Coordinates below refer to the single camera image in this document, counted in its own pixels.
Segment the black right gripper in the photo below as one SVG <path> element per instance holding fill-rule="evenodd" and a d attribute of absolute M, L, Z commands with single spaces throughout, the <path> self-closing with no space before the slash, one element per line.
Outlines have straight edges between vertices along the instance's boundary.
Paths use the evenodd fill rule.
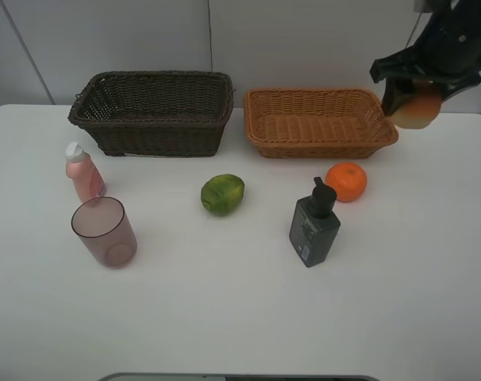
<path fill-rule="evenodd" d="M 415 43 L 371 66 L 374 82 L 385 81 L 382 110 L 392 116 L 414 97 L 412 79 L 438 85 L 441 102 L 481 83 L 481 11 L 441 11 Z"/>

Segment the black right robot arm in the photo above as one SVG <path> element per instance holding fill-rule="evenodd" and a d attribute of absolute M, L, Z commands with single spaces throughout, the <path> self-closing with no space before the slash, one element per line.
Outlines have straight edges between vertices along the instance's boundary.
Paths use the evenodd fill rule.
<path fill-rule="evenodd" d="M 370 75 L 385 82 L 382 110 L 393 115 L 416 94 L 416 82 L 433 83 L 446 101 L 481 83 L 481 0 L 424 1 L 431 17 L 413 45 L 375 60 Z"/>

